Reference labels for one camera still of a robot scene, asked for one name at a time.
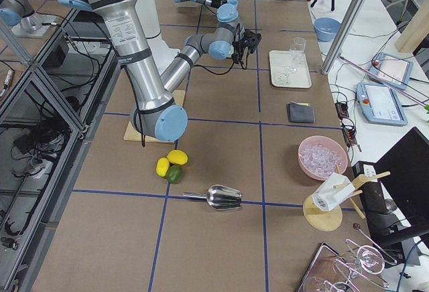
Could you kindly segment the wooden cup stand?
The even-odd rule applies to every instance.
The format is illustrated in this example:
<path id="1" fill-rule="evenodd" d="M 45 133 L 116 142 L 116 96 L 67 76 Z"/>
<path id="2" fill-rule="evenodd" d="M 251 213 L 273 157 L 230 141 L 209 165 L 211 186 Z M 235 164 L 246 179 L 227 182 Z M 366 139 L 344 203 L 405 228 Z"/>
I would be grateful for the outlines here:
<path id="1" fill-rule="evenodd" d="M 303 213 L 306 221 L 315 229 L 324 232 L 336 230 L 343 221 L 341 204 L 350 201 L 359 217 L 365 219 L 364 213 L 352 200 L 352 197 L 361 194 L 361 187 L 367 182 L 390 175 L 385 171 L 372 176 L 358 175 L 353 181 L 347 176 L 333 173 L 319 188 L 309 195 L 303 203 Z"/>

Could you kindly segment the clear glass beaker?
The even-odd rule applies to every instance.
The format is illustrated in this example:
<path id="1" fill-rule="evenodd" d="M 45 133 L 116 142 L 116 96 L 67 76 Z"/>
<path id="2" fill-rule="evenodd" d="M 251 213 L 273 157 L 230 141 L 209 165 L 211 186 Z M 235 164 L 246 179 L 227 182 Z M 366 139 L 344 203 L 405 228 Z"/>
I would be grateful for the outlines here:
<path id="1" fill-rule="evenodd" d="M 290 44 L 290 55 L 292 64 L 297 66 L 304 58 L 306 40 L 301 37 L 295 37 Z"/>

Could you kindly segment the yellow lemon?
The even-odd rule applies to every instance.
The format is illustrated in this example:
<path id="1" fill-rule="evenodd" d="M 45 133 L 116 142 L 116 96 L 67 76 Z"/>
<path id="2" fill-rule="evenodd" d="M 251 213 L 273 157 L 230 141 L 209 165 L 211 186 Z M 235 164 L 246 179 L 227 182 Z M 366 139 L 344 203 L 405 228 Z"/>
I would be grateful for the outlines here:
<path id="1" fill-rule="evenodd" d="M 188 163 L 188 155 L 179 149 L 171 150 L 166 157 L 174 165 L 185 165 Z"/>
<path id="2" fill-rule="evenodd" d="M 161 157 L 156 163 L 156 173 L 160 177 L 165 177 L 170 168 L 170 161 L 167 157 Z"/>

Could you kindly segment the pink bowl of ice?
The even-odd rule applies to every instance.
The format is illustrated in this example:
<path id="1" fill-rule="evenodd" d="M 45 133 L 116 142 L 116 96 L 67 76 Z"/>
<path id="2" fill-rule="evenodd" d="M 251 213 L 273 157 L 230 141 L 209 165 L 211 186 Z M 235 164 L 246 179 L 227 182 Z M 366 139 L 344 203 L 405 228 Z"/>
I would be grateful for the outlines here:
<path id="1" fill-rule="evenodd" d="M 325 136 L 310 136 L 298 146 L 298 164 L 309 177 L 324 181 L 332 173 L 344 173 L 349 164 L 345 149 Z"/>

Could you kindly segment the silver metal ice scoop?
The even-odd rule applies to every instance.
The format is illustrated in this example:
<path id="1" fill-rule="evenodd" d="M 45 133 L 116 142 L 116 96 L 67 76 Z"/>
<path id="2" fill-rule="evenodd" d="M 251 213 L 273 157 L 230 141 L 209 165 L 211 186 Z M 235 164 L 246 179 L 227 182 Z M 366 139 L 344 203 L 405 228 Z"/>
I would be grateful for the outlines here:
<path id="1" fill-rule="evenodd" d="M 204 200 L 216 211 L 239 210 L 242 206 L 242 193 L 239 190 L 223 186 L 213 185 L 205 193 L 184 192 L 185 198 Z"/>

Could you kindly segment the cream bear serving tray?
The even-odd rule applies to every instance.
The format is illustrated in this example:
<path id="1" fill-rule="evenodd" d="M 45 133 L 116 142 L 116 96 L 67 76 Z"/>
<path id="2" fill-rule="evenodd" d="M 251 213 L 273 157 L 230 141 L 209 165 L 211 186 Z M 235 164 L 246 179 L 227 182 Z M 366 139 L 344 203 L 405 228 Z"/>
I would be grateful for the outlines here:
<path id="1" fill-rule="evenodd" d="M 279 88 L 308 89 L 312 86 L 306 55 L 296 58 L 290 51 L 269 52 L 271 84 Z"/>

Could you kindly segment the aluminium frame post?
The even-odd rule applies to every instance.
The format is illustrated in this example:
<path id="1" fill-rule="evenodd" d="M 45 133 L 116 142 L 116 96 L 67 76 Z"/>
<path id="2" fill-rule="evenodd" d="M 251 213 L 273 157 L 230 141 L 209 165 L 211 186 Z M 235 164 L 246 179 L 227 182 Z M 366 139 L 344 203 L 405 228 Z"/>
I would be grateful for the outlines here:
<path id="1" fill-rule="evenodd" d="M 343 17 L 339 32 L 333 39 L 332 44 L 328 50 L 326 58 L 323 62 L 321 73 L 328 75 L 334 62 L 339 56 L 340 50 L 354 24 L 356 17 L 358 16 L 365 0 L 351 0 L 349 7 Z"/>

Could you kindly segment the blue bowl with fork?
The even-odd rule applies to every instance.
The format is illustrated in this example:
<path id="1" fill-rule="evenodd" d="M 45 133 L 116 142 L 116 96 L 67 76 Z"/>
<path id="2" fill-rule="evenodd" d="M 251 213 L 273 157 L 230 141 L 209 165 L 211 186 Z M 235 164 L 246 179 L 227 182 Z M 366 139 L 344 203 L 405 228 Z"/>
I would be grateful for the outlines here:
<path id="1" fill-rule="evenodd" d="M 340 27 L 341 22 L 329 17 L 321 17 L 314 21 L 314 31 L 319 42 L 332 41 Z"/>

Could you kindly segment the clear stemmed glass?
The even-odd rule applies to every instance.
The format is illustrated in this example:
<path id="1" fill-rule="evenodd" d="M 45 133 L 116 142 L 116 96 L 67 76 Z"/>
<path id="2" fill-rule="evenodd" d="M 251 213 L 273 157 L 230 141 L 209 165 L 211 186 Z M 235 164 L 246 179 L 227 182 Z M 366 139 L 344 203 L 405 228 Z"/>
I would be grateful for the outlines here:
<path id="1" fill-rule="evenodd" d="M 292 61 L 290 64 L 288 64 L 285 67 L 285 70 L 288 74 L 295 74 L 298 71 L 298 67 L 295 61 Z"/>

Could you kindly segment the blue teach pendant tablet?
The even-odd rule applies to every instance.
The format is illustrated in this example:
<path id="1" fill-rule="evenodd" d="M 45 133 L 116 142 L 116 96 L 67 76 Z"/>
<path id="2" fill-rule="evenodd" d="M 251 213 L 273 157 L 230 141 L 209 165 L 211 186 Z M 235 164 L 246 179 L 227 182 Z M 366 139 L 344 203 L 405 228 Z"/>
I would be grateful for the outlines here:
<path id="1" fill-rule="evenodd" d="M 381 84 L 356 85 L 356 95 L 363 116 L 369 123 L 406 126 L 408 120 L 394 90 Z"/>

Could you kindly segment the grey folded cloth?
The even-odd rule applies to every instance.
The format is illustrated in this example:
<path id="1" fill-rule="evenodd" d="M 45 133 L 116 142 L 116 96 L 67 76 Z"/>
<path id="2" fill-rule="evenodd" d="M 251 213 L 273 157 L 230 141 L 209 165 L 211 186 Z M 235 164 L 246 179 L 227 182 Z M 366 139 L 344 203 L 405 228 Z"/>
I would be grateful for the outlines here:
<path id="1" fill-rule="evenodd" d="M 288 120 L 291 123 L 314 123 L 315 114 L 310 105 L 289 102 L 286 105 Z"/>

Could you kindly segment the light blue plastic cup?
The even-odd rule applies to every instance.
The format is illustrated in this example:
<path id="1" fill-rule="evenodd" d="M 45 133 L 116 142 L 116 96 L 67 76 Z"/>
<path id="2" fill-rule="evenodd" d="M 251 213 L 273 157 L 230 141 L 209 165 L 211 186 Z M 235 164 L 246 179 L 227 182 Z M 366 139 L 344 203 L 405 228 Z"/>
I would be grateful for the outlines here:
<path id="1" fill-rule="evenodd" d="M 238 1 L 237 0 L 227 0 L 227 4 L 232 5 L 233 7 L 237 8 Z"/>

